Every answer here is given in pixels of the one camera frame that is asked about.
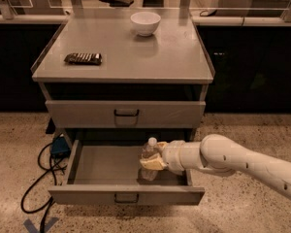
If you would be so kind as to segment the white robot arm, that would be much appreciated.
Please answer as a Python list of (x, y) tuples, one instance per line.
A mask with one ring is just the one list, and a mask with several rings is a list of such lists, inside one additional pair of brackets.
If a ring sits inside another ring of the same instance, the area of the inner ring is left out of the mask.
[(222, 135), (210, 134), (201, 142), (170, 143), (151, 137), (143, 147), (140, 163), (149, 172), (176, 174), (192, 169), (230, 176), (239, 171), (291, 200), (291, 162), (249, 150)]

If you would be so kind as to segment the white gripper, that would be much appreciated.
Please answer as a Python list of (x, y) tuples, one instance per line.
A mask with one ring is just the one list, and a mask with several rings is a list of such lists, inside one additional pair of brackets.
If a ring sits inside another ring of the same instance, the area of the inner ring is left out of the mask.
[(183, 144), (184, 141), (159, 142), (157, 147), (163, 151), (162, 157), (154, 155), (151, 158), (142, 158), (140, 163), (147, 170), (161, 171), (167, 168), (170, 172), (181, 175), (184, 171), (180, 161), (180, 148)]

